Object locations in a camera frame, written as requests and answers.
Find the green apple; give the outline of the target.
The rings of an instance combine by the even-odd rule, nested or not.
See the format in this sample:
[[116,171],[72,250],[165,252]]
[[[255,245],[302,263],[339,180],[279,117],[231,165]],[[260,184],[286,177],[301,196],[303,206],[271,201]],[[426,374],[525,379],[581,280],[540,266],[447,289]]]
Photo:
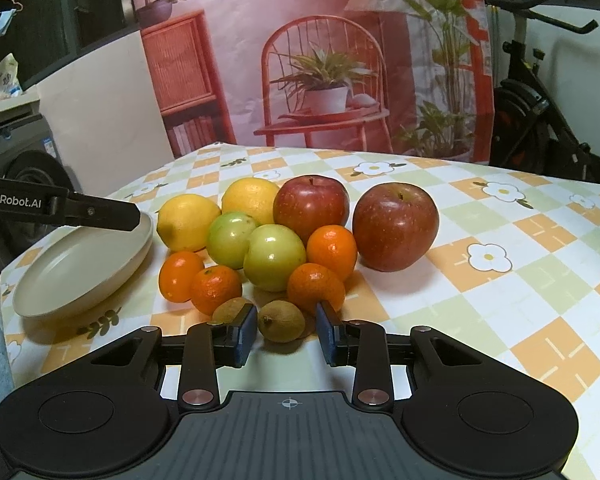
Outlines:
[[258,220],[240,211],[221,214],[209,229],[206,246],[209,257],[220,266],[241,269],[249,237],[259,226]]
[[249,235],[244,273],[257,288],[283,292],[291,273],[303,263],[306,263],[306,248],[301,238],[286,226],[266,224]]

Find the beige round plate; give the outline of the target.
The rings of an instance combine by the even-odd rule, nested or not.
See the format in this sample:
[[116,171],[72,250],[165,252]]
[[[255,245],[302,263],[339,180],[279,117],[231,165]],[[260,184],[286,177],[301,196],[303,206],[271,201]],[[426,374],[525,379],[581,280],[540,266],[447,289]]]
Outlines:
[[45,249],[23,273],[12,305],[25,320],[48,323],[93,309],[140,267],[154,238],[144,212],[131,232],[75,228]]

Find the yellow lemon right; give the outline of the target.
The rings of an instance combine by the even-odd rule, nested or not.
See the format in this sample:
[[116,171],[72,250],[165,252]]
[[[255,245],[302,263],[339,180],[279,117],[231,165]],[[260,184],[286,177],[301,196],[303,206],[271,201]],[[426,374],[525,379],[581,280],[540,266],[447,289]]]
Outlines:
[[222,213],[242,212],[260,224],[274,222],[273,205],[279,186],[260,178],[242,178],[234,181],[221,200]]

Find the pink printed backdrop cloth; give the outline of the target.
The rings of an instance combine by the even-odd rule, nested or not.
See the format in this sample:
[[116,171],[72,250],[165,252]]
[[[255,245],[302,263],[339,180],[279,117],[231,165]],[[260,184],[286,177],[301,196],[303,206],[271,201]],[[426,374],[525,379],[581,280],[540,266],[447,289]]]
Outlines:
[[486,162],[484,0],[133,0],[172,152],[213,142]]

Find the white board panel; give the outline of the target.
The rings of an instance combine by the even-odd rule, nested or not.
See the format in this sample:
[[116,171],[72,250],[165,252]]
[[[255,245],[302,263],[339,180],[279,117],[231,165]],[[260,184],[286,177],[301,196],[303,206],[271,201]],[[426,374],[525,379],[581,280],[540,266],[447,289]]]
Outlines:
[[62,161],[83,192],[105,196],[173,159],[139,32],[36,84]]

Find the checkered floral tablecloth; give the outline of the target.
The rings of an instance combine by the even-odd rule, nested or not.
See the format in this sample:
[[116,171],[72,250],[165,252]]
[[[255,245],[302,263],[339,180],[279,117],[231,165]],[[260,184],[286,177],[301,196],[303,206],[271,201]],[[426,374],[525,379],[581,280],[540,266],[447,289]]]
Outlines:
[[[152,214],[173,196],[218,200],[241,178],[282,185],[304,174],[344,184],[351,209],[374,185],[407,182],[432,197],[439,232],[425,257],[402,272],[358,263],[343,318],[388,333],[428,325],[560,391],[580,428],[565,475],[600,479],[600,185],[439,159],[303,148],[212,144],[111,193]],[[166,246],[154,244],[137,274],[96,309],[58,327],[24,327],[12,293],[34,259],[68,233],[50,233],[1,274],[6,349],[16,386],[30,382],[143,325],[166,335],[205,321],[158,289]],[[221,368],[228,390],[344,390],[353,370],[325,364],[315,336],[302,345],[264,346],[259,336],[241,370]]]

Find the red apple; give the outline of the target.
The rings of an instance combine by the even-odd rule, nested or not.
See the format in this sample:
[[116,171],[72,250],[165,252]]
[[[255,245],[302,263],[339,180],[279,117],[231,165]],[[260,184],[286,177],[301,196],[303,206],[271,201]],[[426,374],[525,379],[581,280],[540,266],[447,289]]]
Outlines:
[[381,183],[355,205],[352,232],[362,263],[380,272],[401,271],[428,252],[439,231],[439,211],[417,185]]
[[346,188],[338,180],[318,174],[288,180],[273,205],[274,222],[294,231],[303,244],[321,226],[345,226],[349,214]]

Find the orange tangerine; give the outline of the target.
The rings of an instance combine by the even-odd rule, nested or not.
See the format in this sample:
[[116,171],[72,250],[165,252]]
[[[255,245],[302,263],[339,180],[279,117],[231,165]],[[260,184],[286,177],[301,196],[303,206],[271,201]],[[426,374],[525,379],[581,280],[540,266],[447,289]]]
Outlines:
[[358,261],[358,248],[351,231],[344,226],[321,226],[306,243],[309,262],[332,270],[345,282],[353,273]]
[[242,296],[242,278],[228,266],[209,266],[192,278],[190,301],[206,315],[212,313],[223,302]]
[[174,252],[163,263],[158,285],[164,299],[186,302],[192,296],[192,281],[196,274],[204,270],[204,260],[196,252]]
[[290,274],[286,293],[292,304],[310,315],[316,315],[317,305],[324,301],[339,312],[346,298],[346,289],[337,274],[326,266],[310,262]]

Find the white plastic bag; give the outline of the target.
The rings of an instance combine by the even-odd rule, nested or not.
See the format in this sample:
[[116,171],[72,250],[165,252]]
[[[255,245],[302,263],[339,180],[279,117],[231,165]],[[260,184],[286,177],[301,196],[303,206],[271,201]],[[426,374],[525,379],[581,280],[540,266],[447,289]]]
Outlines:
[[18,62],[9,53],[0,62],[0,100],[21,96],[22,88],[18,79]]

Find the grey washing machine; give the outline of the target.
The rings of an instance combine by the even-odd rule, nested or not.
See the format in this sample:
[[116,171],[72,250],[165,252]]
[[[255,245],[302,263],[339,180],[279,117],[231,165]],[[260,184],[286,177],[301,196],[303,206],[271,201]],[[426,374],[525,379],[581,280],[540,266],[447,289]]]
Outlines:
[[[0,178],[64,186],[76,192],[81,189],[60,158],[35,96],[23,94],[0,102]],[[0,273],[52,231],[51,226],[42,224],[0,221]]]

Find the yellow lemon left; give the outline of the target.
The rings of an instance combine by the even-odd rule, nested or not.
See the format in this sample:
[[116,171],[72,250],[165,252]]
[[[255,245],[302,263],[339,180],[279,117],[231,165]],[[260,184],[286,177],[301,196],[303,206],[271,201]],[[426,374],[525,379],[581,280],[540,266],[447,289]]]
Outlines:
[[175,196],[158,211],[158,237],[171,252],[198,252],[206,247],[210,226],[220,214],[220,207],[210,198],[196,194]]

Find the black exercise bike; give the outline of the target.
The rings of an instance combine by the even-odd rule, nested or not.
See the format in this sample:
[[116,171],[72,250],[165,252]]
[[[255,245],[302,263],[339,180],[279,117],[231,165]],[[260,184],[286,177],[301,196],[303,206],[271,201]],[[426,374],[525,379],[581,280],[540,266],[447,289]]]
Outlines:
[[494,89],[494,125],[489,164],[541,176],[600,184],[600,156],[578,140],[562,111],[539,78],[545,53],[532,52],[526,61],[527,24],[537,20],[577,35],[598,27],[595,20],[583,26],[535,12],[548,0],[484,0],[507,11],[515,20],[512,40],[503,44],[509,56],[507,77]]

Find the yellow lemon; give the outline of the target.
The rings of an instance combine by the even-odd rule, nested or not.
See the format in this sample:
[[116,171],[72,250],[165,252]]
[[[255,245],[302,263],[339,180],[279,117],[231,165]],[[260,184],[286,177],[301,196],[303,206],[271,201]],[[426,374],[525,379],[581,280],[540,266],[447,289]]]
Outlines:
[[260,178],[242,178],[234,181],[221,200],[222,213],[242,212],[260,224],[274,222],[273,205],[279,186]]
[[198,252],[206,247],[210,226],[220,214],[220,207],[210,198],[196,194],[175,196],[158,211],[158,237],[171,252]]

